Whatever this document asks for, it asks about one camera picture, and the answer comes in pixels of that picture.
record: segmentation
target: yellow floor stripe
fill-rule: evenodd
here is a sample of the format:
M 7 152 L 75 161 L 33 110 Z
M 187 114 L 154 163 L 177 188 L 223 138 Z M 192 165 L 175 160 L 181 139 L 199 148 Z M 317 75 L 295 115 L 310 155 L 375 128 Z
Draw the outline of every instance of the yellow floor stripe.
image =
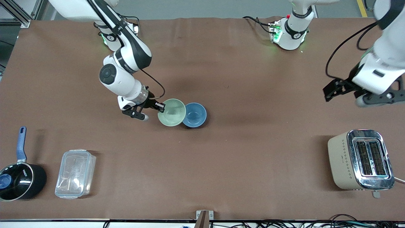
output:
M 366 8 L 364 7 L 362 0 L 357 0 L 358 8 L 360 9 L 360 13 L 362 17 L 367 17 Z

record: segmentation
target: gray floor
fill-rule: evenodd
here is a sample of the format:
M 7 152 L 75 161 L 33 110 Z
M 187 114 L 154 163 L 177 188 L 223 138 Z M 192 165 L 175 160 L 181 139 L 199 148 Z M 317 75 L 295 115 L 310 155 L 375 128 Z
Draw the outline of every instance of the gray floor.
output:
M 375 0 L 368 0 L 372 6 Z M 285 16 L 291 13 L 287 0 L 120 0 L 115 10 L 123 15 L 134 15 L 140 19 L 175 19 L 190 17 L 241 18 L 252 16 L 266 18 Z M 341 0 L 332 5 L 316 7 L 318 17 L 361 17 L 356 0 Z M 43 16 L 45 20 L 64 20 L 47 4 Z M 19 26 L 1 26 L 0 40 L 14 44 Z M 0 64 L 6 66 L 13 47 L 0 43 Z

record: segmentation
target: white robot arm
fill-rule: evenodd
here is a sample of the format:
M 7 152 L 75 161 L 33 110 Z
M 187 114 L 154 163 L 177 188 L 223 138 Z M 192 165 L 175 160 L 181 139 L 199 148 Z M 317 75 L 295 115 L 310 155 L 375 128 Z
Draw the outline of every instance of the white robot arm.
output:
M 383 30 L 346 80 L 334 79 L 324 88 L 326 101 L 355 91 L 360 107 L 405 103 L 405 0 L 376 0 L 374 14 Z M 399 88 L 391 88 L 397 81 Z
M 152 54 L 149 48 L 135 35 L 131 26 L 112 7 L 118 0 L 49 0 L 65 18 L 77 22 L 95 22 L 106 38 L 108 47 L 114 51 L 104 59 L 100 82 L 118 95 L 122 113 L 139 120 L 147 120 L 143 108 L 164 111 L 164 104 L 148 87 L 142 85 L 132 74 L 149 66 Z
M 304 42 L 309 23 L 315 14 L 312 5 L 333 4 L 340 0 L 288 0 L 292 4 L 292 14 L 270 24 L 270 40 L 285 50 L 294 50 Z

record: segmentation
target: brown table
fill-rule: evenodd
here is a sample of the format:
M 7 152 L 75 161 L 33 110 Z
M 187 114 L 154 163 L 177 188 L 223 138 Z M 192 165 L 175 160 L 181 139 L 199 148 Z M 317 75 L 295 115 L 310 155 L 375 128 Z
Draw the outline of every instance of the brown table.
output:
M 404 185 L 380 199 L 343 191 L 328 161 L 331 137 L 374 129 L 395 175 L 405 177 L 405 106 L 362 109 L 353 95 L 323 98 L 327 58 L 372 21 L 315 19 L 295 51 L 270 44 L 244 19 L 142 21 L 140 37 L 153 53 L 147 72 L 166 87 L 165 99 L 207 108 L 201 129 L 165 127 L 154 110 L 145 111 L 149 122 L 121 114 L 116 96 L 98 81 L 111 52 L 92 23 L 33 21 L 21 30 L 0 83 L 0 165 L 16 161 L 17 131 L 26 125 L 28 162 L 44 166 L 48 182 L 35 199 L 0 203 L 0 217 L 188 219 L 210 209 L 217 219 L 347 213 L 403 220 Z M 378 36 L 374 29 L 362 46 Z M 349 42 L 331 73 L 346 78 L 361 55 Z M 135 77 L 161 92 L 142 72 Z M 54 190 L 62 155 L 78 148 L 97 156 L 91 194 L 60 199 Z

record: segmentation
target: saucepan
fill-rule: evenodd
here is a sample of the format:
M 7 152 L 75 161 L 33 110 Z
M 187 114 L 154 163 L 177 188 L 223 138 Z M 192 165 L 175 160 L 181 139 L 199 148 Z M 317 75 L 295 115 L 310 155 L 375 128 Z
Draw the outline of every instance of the saucepan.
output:
M 8 165 L 0 172 L 0 201 L 30 199 L 44 188 L 47 176 L 45 170 L 26 163 L 24 151 L 26 127 L 21 127 L 17 141 L 17 162 Z

